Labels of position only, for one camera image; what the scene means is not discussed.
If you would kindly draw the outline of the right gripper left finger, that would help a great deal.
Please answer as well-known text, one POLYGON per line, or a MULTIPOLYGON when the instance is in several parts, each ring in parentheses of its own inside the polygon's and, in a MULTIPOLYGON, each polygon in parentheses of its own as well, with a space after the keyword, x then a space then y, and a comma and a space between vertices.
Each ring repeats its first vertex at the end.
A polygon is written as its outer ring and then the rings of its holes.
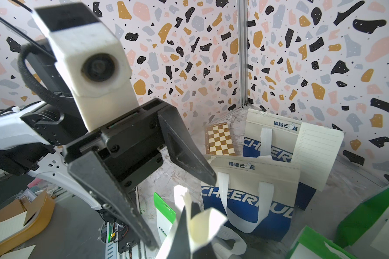
POLYGON ((193 212, 192 207, 184 207, 177 225, 172 227, 171 232, 158 251, 156 259, 192 259, 191 223, 193 212))

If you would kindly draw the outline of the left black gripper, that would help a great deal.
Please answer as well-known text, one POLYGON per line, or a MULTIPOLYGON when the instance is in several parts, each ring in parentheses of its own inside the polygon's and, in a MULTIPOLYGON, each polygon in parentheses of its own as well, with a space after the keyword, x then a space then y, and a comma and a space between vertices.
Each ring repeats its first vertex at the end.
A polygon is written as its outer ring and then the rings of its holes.
POLYGON ((156 98, 67 145, 68 173, 115 218, 127 223, 149 249, 159 247, 129 190, 163 163, 159 148, 198 180, 217 176, 193 142, 176 107, 156 98))

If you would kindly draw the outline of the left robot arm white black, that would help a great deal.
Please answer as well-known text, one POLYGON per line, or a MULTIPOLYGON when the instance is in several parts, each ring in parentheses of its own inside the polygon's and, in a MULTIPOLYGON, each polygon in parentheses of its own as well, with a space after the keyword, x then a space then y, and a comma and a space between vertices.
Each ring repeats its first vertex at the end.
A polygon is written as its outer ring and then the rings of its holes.
POLYGON ((27 63, 43 69, 58 87, 65 84, 46 40, 19 47, 20 73, 42 101, 0 112, 0 169, 55 183, 81 197, 104 221, 132 230, 136 240, 155 247, 131 192, 162 165, 159 149, 166 146, 171 161, 197 179, 217 181, 177 109, 155 98, 87 131, 73 99, 43 87, 27 63))

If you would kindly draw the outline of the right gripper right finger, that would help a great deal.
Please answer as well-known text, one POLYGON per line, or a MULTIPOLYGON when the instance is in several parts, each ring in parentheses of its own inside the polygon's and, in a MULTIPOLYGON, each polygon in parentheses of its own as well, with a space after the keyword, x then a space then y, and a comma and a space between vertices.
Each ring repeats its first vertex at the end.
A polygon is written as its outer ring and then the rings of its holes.
POLYGON ((206 246, 194 252, 192 258, 193 259, 216 259, 216 255, 212 247, 212 243, 209 242, 206 246))

